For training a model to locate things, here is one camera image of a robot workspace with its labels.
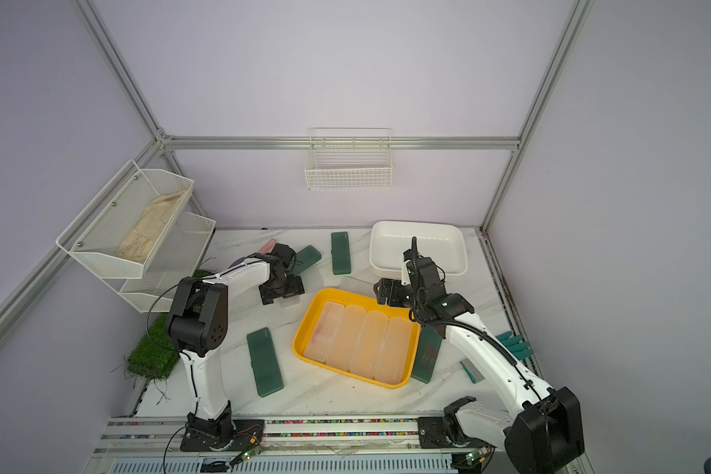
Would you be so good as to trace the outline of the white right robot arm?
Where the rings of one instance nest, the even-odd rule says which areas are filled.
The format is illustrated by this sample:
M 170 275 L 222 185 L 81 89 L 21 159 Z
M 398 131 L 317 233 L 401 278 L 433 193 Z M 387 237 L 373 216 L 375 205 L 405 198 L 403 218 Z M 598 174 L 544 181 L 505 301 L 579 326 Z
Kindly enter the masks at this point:
M 501 448 L 519 473 L 555 473 L 586 451 L 582 411 L 568 388 L 553 388 L 491 335 L 474 307 L 446 290 L 436 263 L 417 248 L 404 253 L 401 300 L 410 317 L 460 350 L 504 404 L 489 410 L 472 396 L 444 408 L 444 435 L 453 444 L 481 440 Z

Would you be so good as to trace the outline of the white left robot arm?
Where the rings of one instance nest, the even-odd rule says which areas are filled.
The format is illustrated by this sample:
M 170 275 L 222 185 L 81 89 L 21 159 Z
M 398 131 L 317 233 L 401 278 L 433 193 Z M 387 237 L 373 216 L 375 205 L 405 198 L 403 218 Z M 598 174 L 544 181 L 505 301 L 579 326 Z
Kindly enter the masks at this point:
M 304 294 L 302 279 L 292 272 L 296 260 L 290 246 L 278 243 L 271 252 L 251 254 L 224 271 L 180 280 L 166 335 L 186 367 L 195 398 L 181 450 L 227 450 L 243 440 L 232 420 L 218 355 L 229 330 L 229 303 L 252 288 L 264 305 Z

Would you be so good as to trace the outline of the clear pencil case pink pen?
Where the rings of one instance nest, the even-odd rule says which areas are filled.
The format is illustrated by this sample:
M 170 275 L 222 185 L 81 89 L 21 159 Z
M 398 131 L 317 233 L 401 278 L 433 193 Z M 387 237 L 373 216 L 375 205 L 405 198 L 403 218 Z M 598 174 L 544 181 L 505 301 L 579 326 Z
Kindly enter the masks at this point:
M 327 301 L 324 304 L 303 352 L 304 357 L 324 363 L 338 333 L 344 311 L 345 306 L 341 303 Z

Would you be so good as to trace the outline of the yellow plastic tray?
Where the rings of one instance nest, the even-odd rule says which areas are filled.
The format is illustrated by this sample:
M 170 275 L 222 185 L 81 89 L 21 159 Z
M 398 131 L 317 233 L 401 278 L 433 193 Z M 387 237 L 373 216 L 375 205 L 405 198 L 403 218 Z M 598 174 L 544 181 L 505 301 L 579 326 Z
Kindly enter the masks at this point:
M 388 389 L 404 386 L 416 359 L 420 326 L 406 308 L 339 288 L 316 293 L 292 340 L 298 359 Z

